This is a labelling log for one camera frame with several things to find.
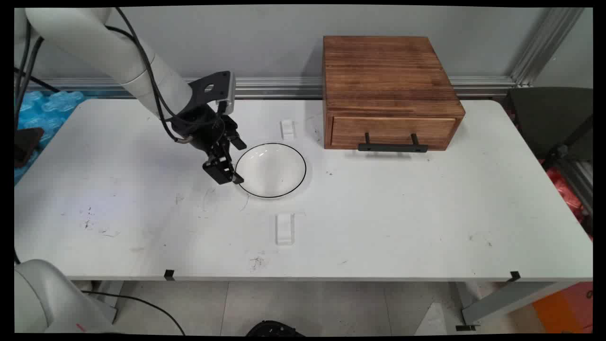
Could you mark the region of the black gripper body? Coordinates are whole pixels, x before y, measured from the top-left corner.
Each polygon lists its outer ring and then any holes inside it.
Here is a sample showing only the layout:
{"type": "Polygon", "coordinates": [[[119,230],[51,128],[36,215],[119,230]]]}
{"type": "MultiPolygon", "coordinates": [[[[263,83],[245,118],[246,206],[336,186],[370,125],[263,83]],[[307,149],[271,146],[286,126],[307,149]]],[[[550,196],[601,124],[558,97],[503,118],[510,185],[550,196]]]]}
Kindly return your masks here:
{"type": "Polygon", "coordinates": [[[191,137],[189,144],[209,153],[215,144],[230,145],[225,138],[226,125],[237,125],[230,117],[232,108],[219,105],[216,110],[201,105],[188,112],[180,112],[171,119],[171,128],[183,138],[191,137]]]}

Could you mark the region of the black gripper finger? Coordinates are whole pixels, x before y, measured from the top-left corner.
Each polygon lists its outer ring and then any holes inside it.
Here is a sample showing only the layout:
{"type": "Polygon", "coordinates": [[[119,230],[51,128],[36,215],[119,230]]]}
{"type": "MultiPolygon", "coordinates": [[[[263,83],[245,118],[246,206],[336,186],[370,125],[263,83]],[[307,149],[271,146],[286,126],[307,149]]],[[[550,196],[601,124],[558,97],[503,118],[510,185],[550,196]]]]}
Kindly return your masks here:
{"type": "Polygon", "coordinates": [[[241,140],[237,132],[237,125],[226,125],[225,138],[238,150],[247,149],[247,145],[241,140]]]}
{"type": "Polygon", "coordinates": [[[235,170],[229,153],[229,145],[215,144],[208,153],[208,159],[203,163],[203,170],[218,184],[244,183],[235,170]]]}

